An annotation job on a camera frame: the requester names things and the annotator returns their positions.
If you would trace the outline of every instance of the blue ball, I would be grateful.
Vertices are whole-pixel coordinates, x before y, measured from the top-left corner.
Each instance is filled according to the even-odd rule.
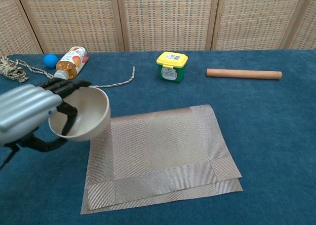
[[[47,68],[56,68],[56,64],[59,61],[58,57],[54,54],[47,54],[44,57],[44,64]]]

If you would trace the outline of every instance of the metal robotic hand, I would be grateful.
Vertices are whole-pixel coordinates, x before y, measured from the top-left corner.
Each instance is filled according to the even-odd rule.
[[[44,142],[34,131],[56,112],[67,115],[62,135],[67,135],[77,117],[77,109],[63,101],[80,87],[88,87],[84,80],[63,80],[54,78],[37,86],[26,84],[0,95],[0,147],[9,147],[11,154],[0,169],[10,161],[20,147],[41,152],[62,146],[67,140],[57,138]]]

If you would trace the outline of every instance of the rope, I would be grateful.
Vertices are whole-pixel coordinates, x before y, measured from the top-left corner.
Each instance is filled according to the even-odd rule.
[[[29,78],[26,76],[26,72],[22,67],[19,67],[18,65],[27,67],[31,72],[36,74],[42,74],[47,76],[48,78],[54,78],[54,75],[47,73],[45,70],[32,67],[28,65],[25,61],[22,60],[16,60],[12,61],[9,60],[6,56],[0,57],[0,75],[3,75],[11,80],[16,80],[19,83],[23,83],[27,81]],[[117,87],[120,85],[124,85],[127,83],[130,83],[135,77],[135,67],[133,66],[132,76],[129,78],[129,80],[121,82],[121,83],[113,83],[109,85],[92,85],[92,87],[96,88],[111,88],[111,87]]]

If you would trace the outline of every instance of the beige placemat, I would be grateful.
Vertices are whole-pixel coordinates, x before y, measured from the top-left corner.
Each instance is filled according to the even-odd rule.
[[[210,105],[116,117],[91,140],[81,213],[242,191]]]

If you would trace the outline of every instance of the yellow lid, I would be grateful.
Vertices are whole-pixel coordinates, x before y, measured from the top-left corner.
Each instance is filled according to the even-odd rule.
[[[187,60],[188,57],[184,54],[165,51],[158,57],[157,64],[169,69],[172,69],[173,67],[182,68]]]

